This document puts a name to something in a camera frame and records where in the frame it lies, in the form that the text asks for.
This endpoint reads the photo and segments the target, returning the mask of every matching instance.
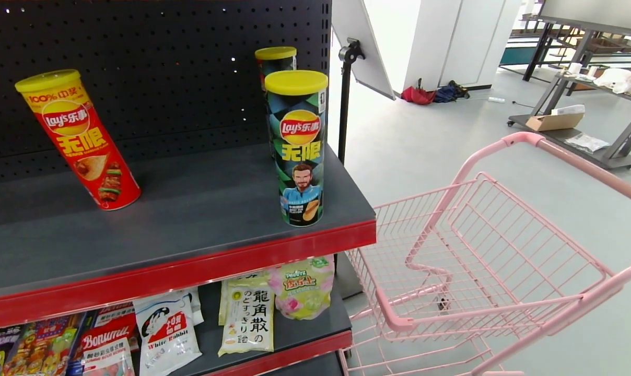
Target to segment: whiteboard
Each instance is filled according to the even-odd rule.
[[[539,17],[631,29],[631,0],[545,0]]]
[[[380,57],[364,1],[333,0],[332,28],[342,47],[349,45],[347,38],[359,41],[364,59],[358,58],[352,64],[352,73],[356,81],[394,100],[394,90]]]

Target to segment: red shelf edge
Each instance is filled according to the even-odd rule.
[[[0,297],[0,328],[212,283],[376,242],[376,220]]]
[[[350,347],[352,343],[352,331],[344,331],[320,340],[314,340],[305,345],[289,348],[277,353],[275,352],[254,361],[244,362],[238,366],[228,367],[213,373],[206,373],[203,376],[224,376],[230,374],[234,374],[234,376],[256,376],[256,374],[275,371],[299,362],[308,361],[314,357],[320,357],[320,355],[325,355],[340,350],[341,348]]]

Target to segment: pink shopping cart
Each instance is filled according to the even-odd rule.
[[[342,350],[346,374],[521,376],[500,363],[555,335],[631,280],[631,267],[614,273],[489,174],[465,180],[478,160],[520,142],[631,199],[631,185],[613,174],[541,135],[514,133],[472,155],[450,186],[376,207],[378,242],[347,251],[369,302],[351,320],[369,324]],[[517,339],[493,355],[487,341],[499,336]],[[408,357],[390,354],[393,341],[427,339],[446,345]],[[377,355],[365,362],[360,353],[369,347]],[[409,369],[411,359],[420,361]]]

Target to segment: lay's potato chip can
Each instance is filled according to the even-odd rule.
[[[265,88],[265,77],[273,72],[280,71],[294,71],[297,69],[297,49],[289,46],[277,46],[261,48],[255,51],[255,59],[258,61],[258,68],[260,69],[260,85],[262,87],[262,93],[265,98],[265,105],[267,107],[267,129],[270,135],[270,155],[272,158],[276,157],[276,152],[272,143],[272,129],[268,123],[268,110],[267,104],[267,89]]]
[[[310,70],[265,78],[281,210],[292,226],[322,217],[327,85],[325,74]]]
[[[120,209],[139,198],[141,190],[102,126],[79,71],[38,74],[15,87],[100,209]]]

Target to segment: lay's logo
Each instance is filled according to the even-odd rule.
[[[307,110],[294,110],[281,120],[281,137],[291,145],[311,143],[320,132],[320,117]]]
[[[88,130],[90,116],[83,104],[55,100],[45,105],[41,116],[51,131],[63,136],[76,136]]]

